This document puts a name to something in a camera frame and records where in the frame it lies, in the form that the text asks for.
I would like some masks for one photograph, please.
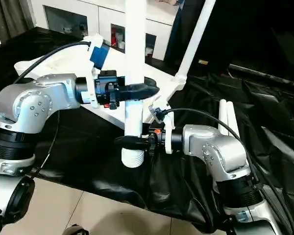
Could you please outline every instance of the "red object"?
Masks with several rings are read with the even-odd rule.
[[[161,133],[161,130],[156,129],[156,130],[154,130],[154,132],[155,132],[157,135],[159,135],[159,134]]]
[[[113,47],[116,47],[117,46],[116,31],[113,28],[111,29],[111,45]]]

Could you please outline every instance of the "cabinet door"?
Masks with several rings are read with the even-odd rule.
[[[99,34],[112,46],[123,48],[125,38],[125,13],[99,7]],[[146,20],[146,55],[163,60],[166,54],[172,26]]]
[[[78,0],[31,0],[36,25],[77,37],[99,33],[98,6]]]

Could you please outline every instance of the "curtain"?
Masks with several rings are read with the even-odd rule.
[[[0,0],[0,41],[3,43],[29,30],[19,0]]]

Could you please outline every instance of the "floor tile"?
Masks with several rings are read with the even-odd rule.
[[[83,191],[35,179],[35,191],[25,217],[6,225],[0,235],[61,235]]]
[[[84,192],[72,224],[91,235],[169,235],[171,218]]]
[[[202,235],[190,222],[172,219],[171,235]],[[216,231],[213,235],[226,235],[223,231]]]

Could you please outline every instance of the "white pipe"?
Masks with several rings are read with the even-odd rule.
[[[147,0],[125,1],[125,84],[144,83]],[[143,101],[125,102],[124,135],[142,135]],[[122,162],[134,168],[144,161],[141,150],[122,149]]]
[[[224,122],[226,125],[228,124],[228,122],[227,122],[227,105],[226,105],[225,99],[220,100],[220,103],[219,103],[219,120]],[[223,134],[225,136],[229,135],[228,130],[225,127],[221,126],[220,124],[218,124],[218,129],[221,134]]]
[[[227,125],[240,137],[239,128],[237,126],[234,106],[231,101],[228,101],[226,103],[226,109],[227,109]]]
[[[183,89],[186,83],[188,70],[191,67],[192,61],[194,59],[201,37],[205,31],[212,9],[214,8],[215,2],[216,0],[206,0],[201,10],[199,19],[186,49],[182,63],[177,74],[175,75],[174,80],[178,81],[180,84],[179,90]]]

